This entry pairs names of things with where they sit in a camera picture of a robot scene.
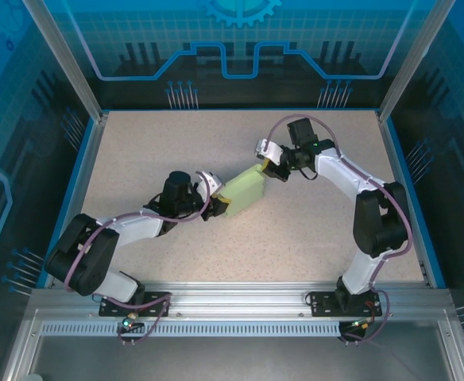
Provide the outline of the light green cloth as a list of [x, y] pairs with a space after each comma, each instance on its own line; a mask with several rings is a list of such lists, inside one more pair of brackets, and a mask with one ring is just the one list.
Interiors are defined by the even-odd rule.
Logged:
[[248, 170], [228, 181], [219, 191], [218, 199], [227, 201], [225, 217], [233, 217], [260, 200], [265, 191], [265, 177], [261, 165], [255, 164]]

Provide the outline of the aluminium mounting rail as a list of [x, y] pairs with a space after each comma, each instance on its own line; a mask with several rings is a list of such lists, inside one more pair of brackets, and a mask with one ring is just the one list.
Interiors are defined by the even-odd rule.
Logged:
[[[305, 303], [311, 291], [334, 291], [333, 282], [157, 282], [149, 291], [172, 295], [169, 318], [173, 321], [307, 321]], [[393, 321], [439, 321], [455, 318], [447, 289], [426, 287], [421, 282], [378, 283], [387, 293], [384, 314]], [[95, 320], [99, 305], [91, 298], [62, 288], [36, 289], [25, 309], [25, 319]]]

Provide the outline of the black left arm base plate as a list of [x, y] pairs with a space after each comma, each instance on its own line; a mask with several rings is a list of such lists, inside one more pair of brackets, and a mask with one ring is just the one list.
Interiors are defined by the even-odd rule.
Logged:
[[[148, 302], [154, 302], [159, 298], [163, 298], [167, 295], [170, 295], [168, 292], [157, 292], [157, 291], [146, 291], [143, 294], [142, 300], [136, 298], [130, 302], [130, 305], [143, 305]], [[125, 317], [128, 314], [133, 312], [137, 312], [138, 316], [141, 318], [155, 318], [163, 309], [166, 302], [160, 302], [157, 304], [153, 304], [147, 309], [126, 309], [121, 306], [118, 306], [106, 299], [102, 299], [100, 301], [99, 307], [99, 316], [100, 317], [107, 317], [107, 318], [120, 318]]]

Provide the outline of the aluminium frame post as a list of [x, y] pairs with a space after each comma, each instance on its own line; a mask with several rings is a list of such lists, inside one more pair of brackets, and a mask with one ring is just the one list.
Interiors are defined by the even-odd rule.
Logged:
[[89, 116], [93, 121], [100, 123], [103, 116], [102, 108], [44, 1], [22, 0], [22, 2]]
[[378, 111], [378, 121], [385, 124], [393, 112], [396, 104], [403, 95], [413, 75], [423, 58], [426, 56], [432, 42], [441, 29], [443, 22], [455, 4], [456, 0], [435, 0], [431, 11], [427, 15], [417, 37], [414, 40], [400, 70], [396, 74], [390, 88]]

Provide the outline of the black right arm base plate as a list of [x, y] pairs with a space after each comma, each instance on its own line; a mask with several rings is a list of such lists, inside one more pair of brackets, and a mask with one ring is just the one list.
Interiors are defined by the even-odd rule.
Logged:
[[366, 291], [348, 295], [341, 291], [311, 291], [304, 302], [310, 306], [314, 318], [380, 317], [382, 313], [378, 293]]

